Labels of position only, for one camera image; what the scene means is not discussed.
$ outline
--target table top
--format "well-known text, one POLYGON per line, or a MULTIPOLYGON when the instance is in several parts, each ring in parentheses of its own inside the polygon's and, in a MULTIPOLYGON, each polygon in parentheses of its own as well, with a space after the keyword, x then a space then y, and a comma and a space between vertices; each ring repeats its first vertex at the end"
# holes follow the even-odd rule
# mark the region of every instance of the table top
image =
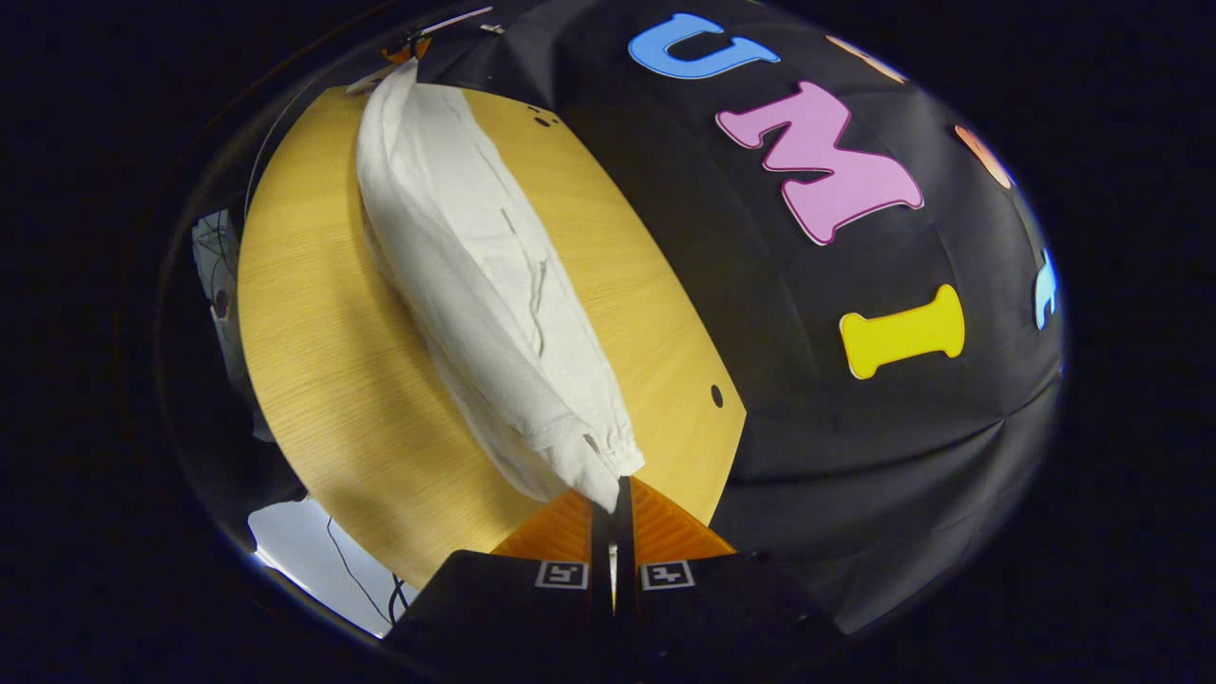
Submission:
MULTIPOLYGON (((745 409, 675 273, 557 116, 463 94, 617 372, 646 455, 637 476, 708 523, 745 409)), ((366 101, 327 90, 275 151, 246 223, 237 304, 253 387, 288 462, 343 529, 421 588, 451 551, 489 551, 542 504, 482 453, 370 259, 354 164, 366 101)))

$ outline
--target light blue letter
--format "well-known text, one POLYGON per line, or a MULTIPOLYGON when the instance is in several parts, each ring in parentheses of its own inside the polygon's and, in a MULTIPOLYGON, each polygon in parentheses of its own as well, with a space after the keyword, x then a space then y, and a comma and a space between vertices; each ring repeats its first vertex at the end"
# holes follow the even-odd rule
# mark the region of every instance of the light blue letter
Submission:
POLYGON ((1043 307, 1047 304, 1052 305, 1054 314, 1055 269, 1052 268, 1052 258, 1047 254, 1047 250, 1043 250, 1043 268, 1038 269, 1038 276, 1035 277, 1035 323, 1038 324, 1038 330, 1047 325, 1047 314, 1043 313, 1043 307))
POLYGON ((747 38, 732 38, 733 45, 730 47, 691 62, 668 55, 668 47, 699 33, 722 33, 722 27, 709 19, 680 12, 672 15, 670 21, 637 34, 629 41, 629 55, 652 72, 685 79, 709 78, 756 60, 781 61, 772 50, 747 38))

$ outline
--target white cloth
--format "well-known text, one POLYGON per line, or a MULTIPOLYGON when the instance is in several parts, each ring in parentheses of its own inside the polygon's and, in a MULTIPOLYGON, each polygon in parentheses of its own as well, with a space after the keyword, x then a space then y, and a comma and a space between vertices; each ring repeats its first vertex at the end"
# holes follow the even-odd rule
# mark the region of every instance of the white cloth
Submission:
POLYGON ((617 377, 465 95, 402 65, 367 103, 356 169, 377 264, 485 453, 534 499, 568 484, 613 511, 643 464, 617 377))

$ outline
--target white towel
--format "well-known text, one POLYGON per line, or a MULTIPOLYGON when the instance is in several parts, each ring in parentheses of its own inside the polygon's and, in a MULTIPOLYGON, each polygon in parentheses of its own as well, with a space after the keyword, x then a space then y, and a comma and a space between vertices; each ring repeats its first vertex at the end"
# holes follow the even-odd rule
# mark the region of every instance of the white towel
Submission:
POLYGON ((570 486, 612 512, 643 464, 620 387, 465 95, 402 65, 367 103, 356 169, 377 264, 482 448, 534 499, 570 486))

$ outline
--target pink letter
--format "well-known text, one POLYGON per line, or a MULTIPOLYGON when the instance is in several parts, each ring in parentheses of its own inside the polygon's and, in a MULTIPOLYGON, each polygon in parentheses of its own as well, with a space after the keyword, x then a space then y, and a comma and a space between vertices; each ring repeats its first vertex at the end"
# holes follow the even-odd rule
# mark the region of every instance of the pink letter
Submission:
POLYGON ((786 204, 811 240, 827 245, 841 225, 891 204, 924 206, 921 189, 899 162, 837 147, 850 116, 843 102, 814 83, 798 85, 795 95, 742 114, 719 112, 716 118, 731 139, 753 150, 764 144, 764 134, 788 125, 764 168, 832 174, 810 183, 787 180, 781 186, 786 204))

